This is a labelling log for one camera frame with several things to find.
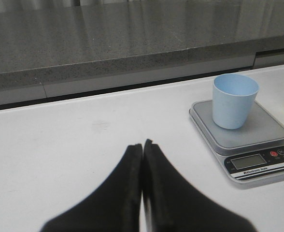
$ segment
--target digital display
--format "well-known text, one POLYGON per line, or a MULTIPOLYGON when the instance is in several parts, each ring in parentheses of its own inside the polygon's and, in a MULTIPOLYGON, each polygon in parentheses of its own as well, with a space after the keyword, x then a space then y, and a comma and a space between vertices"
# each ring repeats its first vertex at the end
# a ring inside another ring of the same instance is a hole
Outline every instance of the digital display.
POLYGON ((231 162, 237 169, 248 168, 260 164, 267 163, 260 154, 232 159, 231 162))

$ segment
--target white table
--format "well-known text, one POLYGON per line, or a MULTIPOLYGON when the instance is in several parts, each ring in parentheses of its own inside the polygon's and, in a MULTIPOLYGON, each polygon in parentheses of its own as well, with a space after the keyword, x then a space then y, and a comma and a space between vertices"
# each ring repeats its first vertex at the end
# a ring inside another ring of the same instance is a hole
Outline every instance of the white table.
MULTIPOLYGON (((284 124, 284 65, 242 72, 284 124)), ((260 232, 284 231, 284 181, 231 184, 189 118, 214 77, 0 111, 0 232, 36 232, 100 185, 127 145, 150 138, 197 189, 260 232)), ((142 214, 141 231, 145 231, 142 214)))

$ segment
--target kitchen scale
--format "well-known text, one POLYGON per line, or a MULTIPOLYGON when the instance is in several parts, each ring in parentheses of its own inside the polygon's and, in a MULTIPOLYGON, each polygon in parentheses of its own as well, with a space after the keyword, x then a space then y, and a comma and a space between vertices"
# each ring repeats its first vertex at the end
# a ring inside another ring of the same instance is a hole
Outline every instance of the kitchen scale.
POLYGON ((257 102, 235 130, 214 123, 212 100, 193 103, 189 114, 231 180, 284 179, 284 126, 257 102))

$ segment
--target light blue cup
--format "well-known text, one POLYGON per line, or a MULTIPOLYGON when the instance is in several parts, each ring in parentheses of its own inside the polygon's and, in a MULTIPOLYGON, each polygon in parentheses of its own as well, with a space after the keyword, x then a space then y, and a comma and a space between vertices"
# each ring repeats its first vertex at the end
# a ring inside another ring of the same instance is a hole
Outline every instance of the light blue cup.
POLYGON ((248 76, 223 74, 213 82, 213 121, 225 129, 240 128, 246 121, 259 85, 248 76))

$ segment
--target speckled countertop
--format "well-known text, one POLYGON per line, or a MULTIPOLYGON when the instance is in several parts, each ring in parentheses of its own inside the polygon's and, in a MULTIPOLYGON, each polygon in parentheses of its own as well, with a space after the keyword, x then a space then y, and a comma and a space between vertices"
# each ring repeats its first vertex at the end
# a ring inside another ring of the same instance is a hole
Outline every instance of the speckled countertop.
POLYGON ((284 0, 166 0, 0 13, 0 90, 284 48, 284 0))

